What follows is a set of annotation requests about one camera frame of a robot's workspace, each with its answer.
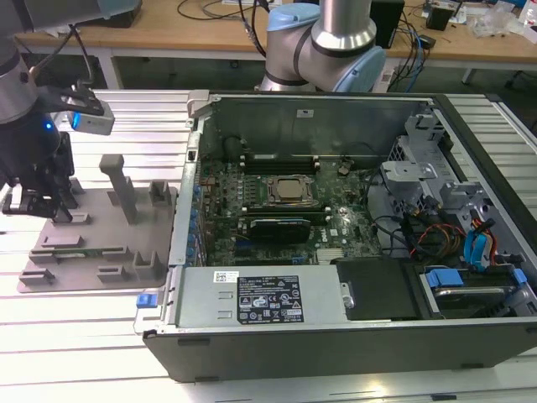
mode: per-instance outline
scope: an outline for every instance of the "white sticker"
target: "white sticker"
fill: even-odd
[[[215,283],[236,283],[238,271],[215,271]]]
[[[302,315],[302,310],[301,309],[288,309],[287,312],[285,313],[285,315],[287,316],[293,316],[293,315]]]
[[[313,109],[299,109],[296,111],[297,118],[313,118]]]

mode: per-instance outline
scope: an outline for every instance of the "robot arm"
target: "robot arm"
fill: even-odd
[[[375,46],[371,0],[321,0],[274,9],[268,21],[265,91],[367,92],[386,55]]]
[[[74,165],[68,133],[56,129],[51,113],[73,111],[103,116],[91,90],[38,88],[12,36],[62,24],[110,17],[141,0],[0,0],[0,172],[13,188],[3,204],[7,214],[70,222],[77,203],[70,190]]]

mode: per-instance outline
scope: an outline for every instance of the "warning label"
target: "warning label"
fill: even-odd
[[[304,321],[298,275],[239,277],[237,296],[242,325]]]

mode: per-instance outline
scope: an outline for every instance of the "black cable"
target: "black cable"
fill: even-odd
[[[34,80],[39,76],[39,73],[41,73],[41,71],[50,63],[50,61],[54,59],[56,55],[58,55],[61,52],[62,49],[64,49],[65,45],[67,44],[67,42],[69,42],[69,39],[72,36],[73,36],[73,31],[70,31],[61,41],[58,47],[54,49],[54,51],[50,55],[47,55],[47,57],[42,59],[37,65],[34,66],[34,68],[32,69],[32,73],[31,73]]]
[[[193,19],[195,21],[215,21],[215,20],[218,20],[218,19],[224,19],[226,17],[231,17],[232,15],[237,15],[239,14],[241,11],[236,11],[234,13],[229,13],[229,14],[223,14],[223,15],[218,15],[216,17],[209,17],[209,18],[201,18],[201,17],[196,17],[194,15],[188,15],[188,14],[185,14],[181,11],[181,8],[183,7],[183,5],[188,2],[189,0],[182,0],[181,3],[179,3],[179,5],[177,6],[177,13],[185,18],[188,18],[188,19]],[[245,8],[243,10],[244,11],[248,11],[250,9],[252,9],[253,7],[248,7],[248,8]]]
[[[17,38],[16,36],[14,37],[14,39],[15,39],[15,42],[17,42],[20,46],[22,46],[24,50],[26,50],[30,55],[34,54],[34,52],[30,50],[30,48],[21,39]]]
[[[533,74],[526,73],[525,71],[522,71],[522,74],[524,76],[527,76],[527,77],[530,77],[530,78],[533,78],[533,79],[537,80],[537,76],[534,76]]]
[[[267,57],[267,52],[265,51],[265,49],[263,49],[263,46],[261,45],[261,42],[259,42],[258,33],[255,30],[255,14],[256,14],[257,9],[258,9],[258,0],[253,0],[253,10],[252,10],[252,32],[253,32],[253,37],[255,38],[255,42],[256,42],[257,46],[259,46],[259,49],[261,50],[259,53],[261,55],[263,55],[263,57]]]
[[[81,36],[78,34],[78,31],[76,30],[76,26],[69,24],[69,28],[70,28],[71,33],[73,33],[73,35],[75,36],[76,42],[78,42],[78,45],[81,47],[82,55],[84,56],[84,61],[86,62],[88,78],[86,80],[79,80],[79,83],[84,84],[86,86],[91,86],[95,82],[95,74],[93,73],[93,69],[91,68],[90,58],[87,55],[86,47],[84,46],[84,43],[82,42]]]
[[[374,177],[377,176],[378,174],[380,174],[380,166],[377,168],[377,170],[375,170],[374,173],[371,174],[371,176],[369,176],[368,184],[366,185],[366,190],[363,192],[363,197],[362,197],[362,204],[364,206],[368,204],[369,189],[371,189],[371,185],[373,184]]]
[[[406,240],[404,238],[401,238],[399,235],[395,235],[395,231],[393,232],[390,232],[388,229],[384,228],[384,227],[381,227],[380,225],[378,225],[376,222],[373,224],[373,226],[378,229],[379,231],[382,231],[383,233],[386,233],[387,235],[390,236],[390,238],[393,238],[397,241],[400,241],[404,246],[406,246],[407,248],[409,247],[409,245],[406,243]]]
[[[400,22],[406,25],[406,31],[408,31],[408,32],[404,32],[404,31],[403,32],[409,36],[410,52],[409,52],[409,55],[408,55],[405,63],[403,64],[403,67],[398,69],[397,73],[395,74],[394,80],[389,84],[388,90],[390,90],[393,86],[398,85],[401,82],[401,80],[403,80],[404,78],[407,78],[409,76],[410,72],[412,71],[412,69],[414,67],[415,61],[418,58],[419,50],[417,49],[417,46],[416,46],[416,43],[415,43],[415,38],[412,35],[412,31],[413,30],[415,31],[416,29],[415,29],[413,24],[409,23],[409,20],[407,19],[406,14],[404,12],[402,12],[401,15],[403,16],[403,19],[401,19]],[[404,69],[406,69],[406,67],[409,64],[411,58],[412,58],[412,65],[410,66],[410,68],[408,69],[406,74],[403,76]]]
[[[230,16],[226,17],[226,16],[223,16],[221,14],[216,14],[216,13],[213,13],[212,11],[208,10],[208,8],[210,6],[212,6],[213,4],[219,4],[219,3],[222,3],[222,0],[216,0],[214,2],[206,4],[205,6],[201,6],[201,11],[209,18],[220,18],[220,19],[226,19],[226,20],[231,20],[231,21],[240,21],[241,20],[241,17],[238,16],[238,15],[230,15]]]
[[[253,2],[253,11],[252,11],[252,21],[254,21],[254,13],[255,13],[255,9],[256,9],[256,4],[257,2],[254,1]],[[248,35],[248,37],[250,38],[250,40],[253,42],[253,45],[255,46],[255,49],[257,49],[257,51],[263,56],[263,57],[267,57],[267,53],[265,52],[265,49],[263,49],[263,46],[261,46],[261,44],[259,43],[259,39],[258,39],[258,35],[257,33],[255,32],[255,30],[253,30],[252,27],[250,27],[250,25],[248,24],[248,21],[246,20],[246,16],[244,15],[244,8],[242,6],[242,0],[238,0],[238,8],[241,12],[241,19],[242,19],[242,23],[244,24],[244,29],[246,29],[246,33]]]

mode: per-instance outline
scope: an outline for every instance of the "floor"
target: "floor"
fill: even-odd
[[[96,67],[96,88],[106,88]],[[263,78],[261,61],[195,60],[195,59],[119,59],[123,84],[141,89],[199,89],[251,91]],[[77,75],[86,74],[81,57],[58,56],[42,76],[41,83],[68,86]],[[537,134],[537,74],[523,74],[512,88],[505,83],[512,71],[478,71],[470,85],[461,83],[464,70],[425,68],[412,92],[487,93],[499,95],[519,118]],[[399,85],[403,91],[406,83]]]

